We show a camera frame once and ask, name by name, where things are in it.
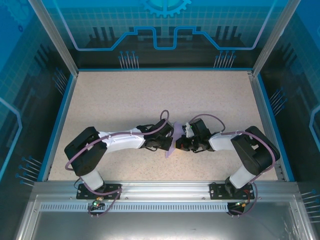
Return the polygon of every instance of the beige work surface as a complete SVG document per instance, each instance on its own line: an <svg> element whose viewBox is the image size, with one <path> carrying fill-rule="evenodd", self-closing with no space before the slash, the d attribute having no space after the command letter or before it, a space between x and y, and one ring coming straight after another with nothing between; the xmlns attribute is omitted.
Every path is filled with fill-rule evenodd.
<svg viewBox="0 0 320 240"><path fill-rule="evenodd" d="M170 122L186 123L197 114L219 117L226 132L254 125L263 131L247 72L238 71L141 71L80 72L49 180L76 180L65 170L64 148L85 128L118 132L138 125L155 124L162 110ZM202 118L211 132L220 123ZM236 151L185 152L125 149L105 154L98 164L104 180L116 181L213 181L225 180L241 166ZM276 180L272 169L259 178Z"/></svg>

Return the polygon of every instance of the blue edge strip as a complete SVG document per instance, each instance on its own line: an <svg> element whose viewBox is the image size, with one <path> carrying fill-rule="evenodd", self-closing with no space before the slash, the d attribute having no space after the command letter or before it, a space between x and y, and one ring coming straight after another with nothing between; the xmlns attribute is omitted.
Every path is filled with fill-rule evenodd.
<svg viewBox="0 0 320 240"><path fill-rule="evenodd" d="M290 163L289 163L289 160L288 160L288 156L287 156L287 153L286 153L286 150L285 150L285 146L284 146L284 143L282 142L282 139L281 139L281 136L280 136L280 132L279 132L279 129L278 129L278 125L276 123L276 119L275 119L274 113L272 112L272 108L271 108L271 105L270 105L270 102L269 102L267 91L266 91L264 82L262 81L262 77L261 77L260 73L258 74L258 81L259 81L259 84L261 86L263 98L264 98L266 107L268 109L268 113L269 113L269 116L270 116L270 119L271 119L271 123L272 123L273 129L274 129L274 132L275 132L275 137L276 137L276 139L278 141L278 145L279 145L279 148L280 148L279 150L281 152L281 156L282 156L282 159L283 159L283 164L284 164L284 167L285 167L285 170L286 170L286 174L288 175L288 180L290 182L294 182L295 178L294 178L294 175L292 173L292 170L291 170L291 167L290 167Z"/></svg>
<svg viewBox="0 0 320 240"><path fill-rule="evenodd" d="M66 102L67 102L67 98L70 93L70 89L71 89L73 81L74 81L74 76L71 74L69 77L69 80L68 80L68 84L66 85L66 88L65 88L65 92L64 92L64 95L62 98L62 102L61 102L58 114L55 119L52 134L51 134L51 137L50 137L50 140L48 143L48 147L46 148L46 151L45 151L45 155L44 155L41 169L40 169L38 179L37 179L38 182L45 181L46 178L48 177L48 176L45 176L45 173L46 173L46 168L47 168L48 161L49 161L49 156L50 156L50 153L53 149L53 145L54 145L54 141L55 141L55 138L57 135L58 127L60 124L64 124L65 120L66 120L67 115L63 116L63 112L65 110L65 107L67 107L67 108L69 107L69 106L66 106Z"/></svg>
<svg viewBox="0 0 320 240"><path fill-rule="evenodd" d="M94 69L94 68L86 68L86 69L79 69L80 72L194 71L194 70L202 70L202 71L211 71L211 70L215 70L215 71L217 71L217 70L218 71L251 71L252 69L251 68L220 68L220 69L216 69L216 68L212 68L212 67L194 67L194 68L188 68L188 69L185 69L185 68L143 68L143 69L105 69L105 68ZM48 147L46 149L45 156L44 156L44 159L43 159L43 163L42 163L42 166L41 166L41 169L40 169L40 173L39 173L39 176L38 176L38 181L40 181L40 182L43 181L44 177L47 177L47 176L44 176L44 175L45 175L45 171L46 171L46 166L47 166L48 161L49 161L50 152L51 152L51 150L53 148L54 140L55 140L55 137L56 137L56 134L57 134L57 131L58 131L58 126L60 124L63 124L64 121L66 120L66 118L65 118L66 116L64 116L64 118L62 118L62 114L63 114L64 108L65 108L65 104L66 104L67 97L69 95L73 80L74 80L73 76L71 75L70 78L69 78L68 84L66 86L65 94L63 96L63 99L62 99L62 102L61 102L61 106L60 106L58 115L56 117L55 124L54 124L53 130L52 130L52 134L51 134L51 137L50 137L50 140L49 140L49 144L48 144ZM282 139L281 139L281 136L280 136L280 132L279 132L279 129L278 129L278 126L277 126L277 123L276 123L276 119L275 119L275 116L274 116L274 114L272 112L272 109L271 109L271 105L270 105L270 102L269 102L269 99L268 99L266 88L265 88L265 85L264 85L264 83L262 81L262 78L261 78L260 74L258 75L258 81L259 81L259 84L261 86L263 98L264 98L264 101L265 101L266 106L267 106L267 110L268 110L268 113L269 113L269 116L270 116L270 119L271 119L271 123L272 123L273 129L274 129L274 132L275 132L276 139L278 141L278 145L279 145L279 148L280 148L279 150L280 150L281 155L282 155L282 159L283 159L283 163L284 163L284 166L285 166L285 170L286 170L287 175L288 175L288 180L290 182L294 182L295 178L294 178L294 175L292 173L292 170L291 170L291 167L290 167L290 164L289 164L289 160L288 160L288 156L286 154L285 147L284 147L284 144L282 142Z"/></svg>

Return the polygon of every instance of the enclosure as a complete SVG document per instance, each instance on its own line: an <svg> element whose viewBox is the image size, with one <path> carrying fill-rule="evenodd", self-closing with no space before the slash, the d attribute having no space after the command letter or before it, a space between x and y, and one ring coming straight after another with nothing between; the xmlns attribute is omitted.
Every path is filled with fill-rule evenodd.
<svg viewBox="0 0 320 240"><path fill-rule="evenodd" d="M1 239L318 239L319 9L316 0L0 0ZM204 113L227 132L256 126L276 146L250 214L231 217L235 199L211 199L210 184L242 165L235 151L125 149L97 166L122 193L91 219L65 147L87 127L155 124L164 109L171 123Z"/></svg>

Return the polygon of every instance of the robotic arm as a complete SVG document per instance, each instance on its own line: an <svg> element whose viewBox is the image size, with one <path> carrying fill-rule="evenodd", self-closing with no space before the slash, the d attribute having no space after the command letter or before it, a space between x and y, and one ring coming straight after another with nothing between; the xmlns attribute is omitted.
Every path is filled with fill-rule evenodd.
<svg viewBox="0 0 320 240"><path fill-rule="evenodd" d="M280 158L278 149L256 126L251 126L245 131L211 134L203 120L198 118L186 123L183 128L185 135L182 135L175 143L178 149L194 153L220 150L237 152L242 166L225 180L224 186L230 197L267 170L273 163L273 156L274 161Z"/></svg>
<svg viewBox="0 0 320 240"><path fill-rule="evenodd" d="M75 175L79 176L91 190L104 193L104 181L96 170L96 166L104 154L123 149L148 149L151 151L162 149L168 151L173 140L171 137L173 131L173 126L166 119L160 120L155 125L139 125L124 132L99 132L91 126L69 143L64 152L71 160L88 144L103 139L86 149L70 164Z"/></svg>

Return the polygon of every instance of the metal base plate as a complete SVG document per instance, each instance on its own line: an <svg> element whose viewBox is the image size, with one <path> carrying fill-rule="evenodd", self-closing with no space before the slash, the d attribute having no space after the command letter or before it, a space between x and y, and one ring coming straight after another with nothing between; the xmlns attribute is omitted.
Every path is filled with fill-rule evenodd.
<svg viewBox="0 0 320 240"><path fill-rule="evenodd" d="M120 189L121 184L106 184L105 193L114 191L116 189ZM117 196L117 193L103 196L105 200L114 200ZM76 199L84 199L84 200L95 200L99 195L93 194L90 192L84 184L79 184L78 191L76 193Z"/></svg>
<svg viewBox="0 0 320 240"><path fill-rule="evenodd" d="M209 184L209 192L211 200L247 200L248 195L244 192L248 190L250 192L250 200L255 199L255 194L252 184L246 184L243 186L233 197L230 197L229 193L225 189L225 184L211 183Z"/></svg>

